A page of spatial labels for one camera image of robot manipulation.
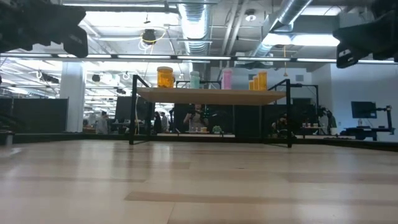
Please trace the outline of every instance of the computer screen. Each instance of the computer screen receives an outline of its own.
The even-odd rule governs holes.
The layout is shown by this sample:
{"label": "computer screen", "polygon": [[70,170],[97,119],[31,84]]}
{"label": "computer screen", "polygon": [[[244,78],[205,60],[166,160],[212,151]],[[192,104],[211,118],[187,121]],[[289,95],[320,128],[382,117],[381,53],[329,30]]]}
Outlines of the computer screen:
{"label": "computer screen", "polygon": [[374,102],[351,102],[353,118],[377,118]]}

